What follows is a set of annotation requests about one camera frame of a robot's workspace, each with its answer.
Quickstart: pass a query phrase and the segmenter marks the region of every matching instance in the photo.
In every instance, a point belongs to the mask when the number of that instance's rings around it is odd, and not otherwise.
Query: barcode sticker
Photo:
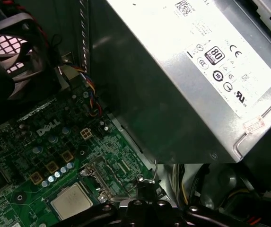
[[[265,123],[263,121],[263,118],[261,116],[255,117],[254,119],[246,122],[243,124],[245,132],[247,134],[251,134],[254,131],[262,128],[263,126],[265,126]]]
[[[188,2],[188,0],[182,0],[181,2],[175,4],[177,9],[184,15],[187,16],[188,14],[195,11],[192,5]]]

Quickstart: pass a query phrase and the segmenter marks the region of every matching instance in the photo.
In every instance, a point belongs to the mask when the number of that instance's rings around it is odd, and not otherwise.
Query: motherboard
[[[50,227],[96,204],[136,196],[147,169],[86,83],[0,126],[0,227]]]

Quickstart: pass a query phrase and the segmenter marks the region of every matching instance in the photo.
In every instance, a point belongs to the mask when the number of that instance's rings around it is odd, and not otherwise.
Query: yellow chip
[[[61,156],[65,160],[66,163],[70,162],[74,158],[73,155],[68,150],[62,153]]]
[[[51,174],[55,173],[55,171],[59,169],[58,165],[54,161],[51,161],[50,163],[48,163],[46,165],[46,168]]]
[[[43,178],[39,174],[39,172],[35,172],[30,176],[30,180],[33,182],[34,185],[38,185],[43,181]]]

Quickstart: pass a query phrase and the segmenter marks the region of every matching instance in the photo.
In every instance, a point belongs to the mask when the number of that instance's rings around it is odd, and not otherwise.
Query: white sticker
[[[263,118],[261,116],[255,117],[254,119],[246,122],[243,124],[245,132],[247,134],[251,134],[254,131],[262,128],[263,126],[265,126],[265,123],[263,121]]]
[[[182,0],[174,11],[189,30],[185,53],[242,116],[271,88],[270,67],[209,0]]]
[[[21,225],[19,223],[16,223],[15,225],[13,225],[12,227],[21,227]]]

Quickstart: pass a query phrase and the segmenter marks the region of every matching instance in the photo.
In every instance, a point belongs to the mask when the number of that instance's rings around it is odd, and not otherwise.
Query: dell logo
[[[237,92],[236,98],[238,98],[238,100],[239,100],[241,103],[244,103],[244,101],[245,101],[245,97],[243,96],[243,94],[241,94],[240,91]]]
[[[47,131],[54,129],[60,123],[61,122],[58,122],[56,119],[54,119],[53,122],[50,122],[49,124],[45,125],[42,129],[36,130],[36,132],[39,136],[43,136]]]

